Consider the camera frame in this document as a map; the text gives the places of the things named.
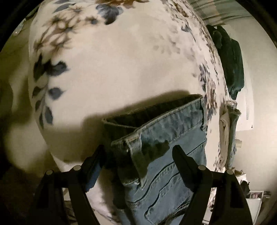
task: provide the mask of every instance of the denim seam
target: denim seam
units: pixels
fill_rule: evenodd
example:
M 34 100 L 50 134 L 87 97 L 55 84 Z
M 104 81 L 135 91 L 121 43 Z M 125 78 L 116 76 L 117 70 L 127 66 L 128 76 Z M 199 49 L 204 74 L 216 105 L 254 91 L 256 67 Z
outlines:
M 197 98 L 197 99 L 194 99 L 194 100 L 192 100 L 192 101 L 190 101 L 190 102 L 188 102 L 187 104 L 193 103 L 194 101 L 197 101 L 197 100 L 203 98 L 203 96 L 202 96 L 201 94 L 191 94 L 191 95 L 188 95 L 188 96 L 198 96 L 198 98 Z M 123 114 L 118 114 L 118 115 L 109 117 L 109 118 L 104 119 L 104 120 L 107 121 L 108 119 L 112 119 L 112 118 L 115 118 L 115 117 L 118 117 L 118 116 L 130 115 L 130 114 L 133 114 L 133 113 L 135 113 L 135 112 L 139 112 L 139 111 L 142 111 L 142 110 L 147 109 L 147 108 L 150 108 L 150 107 L 158 106 L 158 105 L 163 104 L 163 103 L 157 103 L 157 104 L 154 104 L 154 105 L 151 105 L 151 106 L 148 106 L 148 107 L 141 107 L 141 108 L 139 108 L 139 109 L 132 110 L 132 111 L 129 111 L 129 112 L 123 113 Z
M 124 141 L 124 139 L 128 138 L 128 136 L 131 137 L 131 136 L 134 135 L 137 131 L 140 131 L 140 133 L 142 133 L 144 130 L 146 130 L 147 128 L 149 128 L 150 126 L 152 126 L 154 123 L 157 123 L 157 122 L 161 121 L 162 119 L 164 119 L 164 118 L 167 117 L 167 116 L 170 116 L 170 115 L 172 115 L 172 114 L 178 113 L 178 112 L 180 112 L 180 111 L 186 109 L 187 107 L 191 106 L 192 104 L 195 104 L 195 103 L 197 103 L 197 102 L 200 102 L 200 104 L 201 104 L 201 98 L 202 98 L 202 97 L 200 97 L 200 98 L 198 98 L 198 99 L 195 99 L 195 100 L 193 100 L 192 102 L 189 102 L 189 103 L 185 104 L 184 106 L 181 106 L 181 108 L 179 107 L 178 109 L 173 109 L 173 110 L 175 110 L 175 111 L 174 111 L 174 112 L 171 112 L 170 114 L 166 114 L 166 115 L 163 115 L 163 116 L 159 116 L 159 118 L 150 120 L 149 122 L 146 123 L 147 125 L 143 125 L 143 126 L 141 126 L 140 128 L 137 128 L 136 130 L 134 130 L 134 131 L 133 131 L 133 134 L 128 134 L 128 135 L 126 135 L 126 136 L 124 136 L 124 137 L 122 137 L 122 138 L 120 138 L 120 139 L 118 139 L 118 140 L 113 141 L 113 142 L 111 143 L 111 146 L 114 146 L 114 145 L 117 145 L 117 144 L 122 143 L 122 142 Z M 198 123 L 196 124 L 196 126 L 197 126 L 199 123 L 203 122 L 203 120 L 204 120 L 204 118 L 202 118 L 202 120 L 201 120 L 200 122 L 198 122 Z
M 199 122 L 198 124 L 196 124 L 194 127 L 192 127 L 192 128 L 190 128 L 189 130 L 191 130 L 191 129 L 193 129 L 193 128 L 195 128 L 197 125 L 199 125 L 201 122 Z M 180 136 L 182 136 L 184 133 L 186 133 L 186 132 L 188 132 L 189 130 L 187 130 L 187 131 L 184 131 L 184 132 L 182 132 L 179 136 L 177 136 L 176 138 L 179 138 Z M 192 151 L 190 151 L 188 154 L 190 154 L 190 153 L 192 153 L 194 150 L 196 150 L 200 145 L 198 145 L 196 148 L 194 148 Z M 136 180 L 134 180 L 134 181 L 131 181 L 131 182 L 129 182 L 129 183 L 124 183 L 124 184 L 126 184 L 126 185 L 130 185 L 130 184 L 134 184 L 134 182 L 136 181 Z
M 189 155 L 190 153 L 192 153 L 193 151 L 197 150 L 200 146 L 202 146 L 205 142 L 207 141 L 207 139 L 205 139 L 205 141 L 203 141 L 201 144 L 199 144 L 196 148 L 194 148 L 193 150 L 191 150 L 188 154 L 186 155 Z M 155 181 L 152 181 L 150 184 L 149 184 L 149 188 L 147 189 L 145 195 L 143 195 L 140 199 L 136 200 L 135 202 L 130 202 L 130 201 L 127 201 L 128 203 L 130 204 L 137 204 L 138 202 L 140 201 L 143 201 L 144 198 L 146 198 L 149 194 L 149 191 L 152 189 L 153 185 L 155 185 L 162 177 L 163 175 L 168 171 L 168 170 L 172 170 L 176 167 L 175 163 L 172 162 L 170 163 L 169 165 L 167 165 L 166 167 L 171 167 L 171 168 L 166 168 L 165 171 L 161 172 L 160 174 L 158 174 L 157 178 Z
M 179 173 L 173 175 L 173 176 L 170 178 L 170 180 L 168 181 L 168 183 L 167 183 L 166 185 L 168 185 L 169 182 L 172 180 L 172 178 L 173 178 L 174 176 L 177 176 L 178 174 L 179 174 Z M 148 207 L 147 211 L 146 211 L 145 214 L 144 214 L 144 216 L 146 217 L 146 219 L 147 219 L 148 221 L 150 221 L 150 222 L 153 223 L 153 221 L 150 220 L 150 219 L 148 218 L 148 217 L 150 216 L 150 215 L 148 214 L 150 208 L 153 208 L 153 207 L 155 206 L 155 204 L 157 203 L 157 201 L 158 201 L 160 198 L 164 197 L 164 196 L 170 191 L 170 188 L 171 188 L 172 186 L 174 186 L 179 180 L 181 180 L 181 176 L 180 176 L 179 178 L 177 178 L 177 180 L 175 181 L 175 183 L 172 183 L 172 184 L 170 185 L 169 189 L 167 190 L 167 192 L 163 193 L 161 196 L 160 196 L 160 191 L 161 191 L 161 190 L 159 191 L 159 194 L 158 194 L 158 196 L 157 196 L 155 202 L 154 202 L 151 206 Z M 175 206 L 175 207 L 173 208 L 173 211 L 175 211 L 178 207 L 179 207 L 179 206 Z
M 110 125 L 110 126 L 114 126 L 114 127 L 137 129 L 137 127 L 115 124 L 115 123 L 107 121 L 107 119 L 102 119 L 102 122 L 106 125 Z
M 194 129 L 196 126 L 198 126 L 198 125 L 201 124 L 201 123 L 202 123 L 202 121 L 198 122 L 195 126 L 189 128 L 188 130 L 186 130 L 186 131 L 180 133 L 178 136 L 176 136 L 174 139 L 172 139 L 172 141 L 170 141 L 169 143 L 173 142 L 175 139 L 179 138 L 180 136 L 182 136 L 184 133 L 190 131 L 191 129 Z
M 164 176 L 164 174 L 167 173 L 169 170 L 172 170 L 175 167 L 176 167 L 176 165 L 175 165 L 174 162 L 172 162 L 169 165 L 165 166 L 164 167 L 164 171 L 162 171 L 161 173 L 157 174 L 156 179 L 155 178 L 153 179 L 153 181 L 149 184 L 149 188 L 147 189 L 146 193 L 140 199 L 136 200 L 135 202 L 131 202 L 131 201 L 126 201 L 126 202 L 128 202 L 130 204 L 137 204 L 137 203 L 141 202 L 144 198 L 146 198 L 148 196 L 149 191 Z
M 172 214 L 168 215 L 160 224 L 163 224 L 163 222 L 164 222 L 164 221 L 166 222 L 168 219 L 174 218 L 175 215 L 176 215 L 178 212 L 180 212 L 180 211 L 182 211 L 183 209 L 187 208 L 187 207 L 189 206 L 189 204 L 190 204 L 190 201 L 187 202 L 187 203 L 185 203 L 181 208 L 177 207 L 177 208 L 175 209 L 175 211 L 174 211 Z

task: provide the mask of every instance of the floral fabric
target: floral fabric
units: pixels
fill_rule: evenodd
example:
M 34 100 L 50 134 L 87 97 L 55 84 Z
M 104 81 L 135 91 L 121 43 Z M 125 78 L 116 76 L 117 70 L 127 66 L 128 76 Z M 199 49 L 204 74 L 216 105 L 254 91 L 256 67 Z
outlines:
M 186 0 L 45 0 L 29 37 L 29 96 L 61 171 L 102 142 L 101 119 L 201 94 L 207 167 L 217 170 L 220 106 L 228 99 L 212 39 Z M 87 196 L 116 222 L 109 172 Z

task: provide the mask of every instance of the denim jeans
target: denim jeans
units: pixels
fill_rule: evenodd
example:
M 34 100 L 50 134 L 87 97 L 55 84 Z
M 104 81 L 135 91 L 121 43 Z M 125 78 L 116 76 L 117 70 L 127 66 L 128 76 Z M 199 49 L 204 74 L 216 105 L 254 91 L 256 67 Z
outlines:
M 230 118 L 230 131 L 229 131 L 228 156 L 227 156 L 227 162 L 225 167 L 226 169 L 232 169 L 233 160 L 237 152 L 236 143 L 235 143 L 236 127 L 241 113 L 238 109 L 232 108 L 230 106 L 228 106 L 227 108 L 228 108 L 228 113 Z
M 204 98 L 195 94 L 103 120 L 122 225 L 179 224 L 192 192 L 172 148 L 180 145 L 197 164 L 206 165 L 206 116 Z

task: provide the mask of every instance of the black clamp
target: black clamp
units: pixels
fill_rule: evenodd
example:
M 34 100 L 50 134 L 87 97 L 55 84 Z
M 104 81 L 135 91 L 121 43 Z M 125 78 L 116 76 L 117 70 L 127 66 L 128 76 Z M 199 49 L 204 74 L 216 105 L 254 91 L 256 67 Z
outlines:
M 62 192 L 62 188 L 68 188 L 78 224 L 100 225 L 85 192 L 94 186 L 105 160 L 104 146 L 100 145 L 82 166 L 63 173 L 48 170 L 36 190 L 27 224 L 69 225 Z
M 211 188 L 217 188 L 209 225 L 252 225 L 252 218 L 243 191 L 232 170 L 211 172 L 197 165 L 179 145 L 172 149 L 173 160 L 185 183 L 194 194 L 180 225 L 201 225 Z

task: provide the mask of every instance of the dark green towel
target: dark green towel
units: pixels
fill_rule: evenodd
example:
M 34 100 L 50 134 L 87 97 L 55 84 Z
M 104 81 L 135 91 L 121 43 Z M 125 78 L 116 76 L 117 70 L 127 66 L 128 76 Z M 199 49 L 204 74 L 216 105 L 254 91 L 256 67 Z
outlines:
M 222 26 L 217 26 L 216 29 L 211 25 L 207 25 L 207 28 L 222 63 L 228 92 L 231 98 L 236 100 L 238 92 L 244 87 L 240 45 L 236 40 L 230 38 Z

